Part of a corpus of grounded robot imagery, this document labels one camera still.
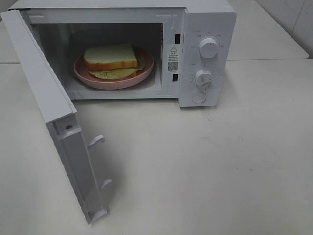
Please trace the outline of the round white door button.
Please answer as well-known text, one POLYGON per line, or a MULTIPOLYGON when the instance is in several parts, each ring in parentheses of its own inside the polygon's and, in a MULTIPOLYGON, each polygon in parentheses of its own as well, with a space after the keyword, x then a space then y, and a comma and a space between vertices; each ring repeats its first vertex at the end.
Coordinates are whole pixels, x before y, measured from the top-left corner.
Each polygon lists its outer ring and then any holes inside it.
POLYGON ((206 94, 203 92, 198 92, 192 95, 192 101, 196 104, 201 104, 206 101, 206 94))

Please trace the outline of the sandwich with lettuce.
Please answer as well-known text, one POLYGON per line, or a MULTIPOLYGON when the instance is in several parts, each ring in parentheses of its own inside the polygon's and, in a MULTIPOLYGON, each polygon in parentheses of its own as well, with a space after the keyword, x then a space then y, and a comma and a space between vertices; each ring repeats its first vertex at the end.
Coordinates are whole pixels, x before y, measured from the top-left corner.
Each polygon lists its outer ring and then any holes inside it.
POLYGON ((83 54, 88 73, 103 80, 118 80, 135 77, 145 68, 145 58, 135 53, 130 44, 93 47, 83 54))

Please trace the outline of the pink round plate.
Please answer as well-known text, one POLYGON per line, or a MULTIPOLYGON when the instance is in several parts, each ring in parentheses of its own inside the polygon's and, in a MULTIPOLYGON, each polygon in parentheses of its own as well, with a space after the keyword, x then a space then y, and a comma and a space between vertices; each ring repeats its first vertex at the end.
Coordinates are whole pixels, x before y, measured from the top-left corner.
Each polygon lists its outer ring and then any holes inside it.
POLYGON ((102 79, 94 76, 85 66, 83 55, 78 57, 74 63, 74 73, 76 77, 84 84, 102 90, 118 90, 134 86, 145 80, 151 73, 154 66, 154 58, 152 54, 142 48, 134 47, 135 55, 139 62, 145 62, 141 70, 121 77, 120 79, 102 79))

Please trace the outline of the white microwave door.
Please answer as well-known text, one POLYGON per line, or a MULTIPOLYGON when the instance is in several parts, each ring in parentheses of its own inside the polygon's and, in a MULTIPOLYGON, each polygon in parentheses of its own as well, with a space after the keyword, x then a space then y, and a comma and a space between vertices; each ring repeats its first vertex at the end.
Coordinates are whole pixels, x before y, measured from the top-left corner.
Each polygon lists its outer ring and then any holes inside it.
POLYGON ((84 217, 91 224, 109 213, 101 191, 112 181, 97 182, 89 156, 89 149, 104 142, 104 136, 85 142, 77 110, 36 41, 28 14, 9 10, 1 17, 84 217))

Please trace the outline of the glass microwave turntable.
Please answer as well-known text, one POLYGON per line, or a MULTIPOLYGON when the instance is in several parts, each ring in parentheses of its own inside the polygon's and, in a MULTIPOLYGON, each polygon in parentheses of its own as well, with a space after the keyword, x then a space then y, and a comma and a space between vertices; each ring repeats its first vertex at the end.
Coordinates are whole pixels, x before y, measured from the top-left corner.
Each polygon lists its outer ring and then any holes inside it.
MULTIPOLYGON (((158 86, 156 79, 155 79, 155 69, 151 71, 149 76, 141 81, 140 83, 133 85, 131 87, 123 88, 121 90, 150 90, 154 86, 158 86)), ((88 86, 84 84, 82 81, 80 81, 78 78, 73 78, 70 77, 67 82, 65 82, 64 87, 67 89, 72 89, 72 90, 101 90, 100 88, 93 88, 91 86, 88 86)))

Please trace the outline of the lower white timer knob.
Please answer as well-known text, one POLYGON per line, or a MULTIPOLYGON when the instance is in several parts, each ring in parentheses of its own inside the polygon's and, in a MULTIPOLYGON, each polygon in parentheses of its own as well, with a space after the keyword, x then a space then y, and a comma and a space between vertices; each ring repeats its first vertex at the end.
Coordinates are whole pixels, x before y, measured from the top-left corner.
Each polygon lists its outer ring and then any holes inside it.
POLYGON ((195 74, 195 83, 198 87, 205 87, 211 85, 212 75, 208 70, 199 70, 195 74))

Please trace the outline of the white microwave oven body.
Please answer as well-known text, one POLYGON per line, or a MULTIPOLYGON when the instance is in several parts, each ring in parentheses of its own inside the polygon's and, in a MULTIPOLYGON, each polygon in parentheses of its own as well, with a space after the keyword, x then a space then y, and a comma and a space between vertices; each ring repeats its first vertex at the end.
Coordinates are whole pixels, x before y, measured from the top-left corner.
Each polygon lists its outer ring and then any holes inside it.
POLYGON ((9 10, 25 11, 33 35, 64 87, 74 61, 98 45, 130 43, 155 59, 158 86, 150 90, 72 90, 70 100, 176 98, 181 107, 215 106, 224 78, 236 13, 225 0, 19 0, 9 10), (201 57, 198 43, 213 36, 218 54, 201 57), (195 74, 208 70, 211 85, 198 87, 195 74), (192 95, 206 94, 196 104, 192 95))

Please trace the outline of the upper white power knob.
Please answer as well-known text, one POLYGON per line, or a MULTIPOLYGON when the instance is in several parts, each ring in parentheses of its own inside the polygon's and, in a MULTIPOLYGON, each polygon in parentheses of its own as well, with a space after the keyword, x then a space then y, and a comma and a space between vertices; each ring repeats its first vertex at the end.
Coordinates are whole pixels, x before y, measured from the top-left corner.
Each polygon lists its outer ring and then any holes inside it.
POLYGON ((205 59, 213 58, 218 54, 219 50, 218 39, 213 36, 207 36, 199 41, 198 48, 201 57, 205 59))

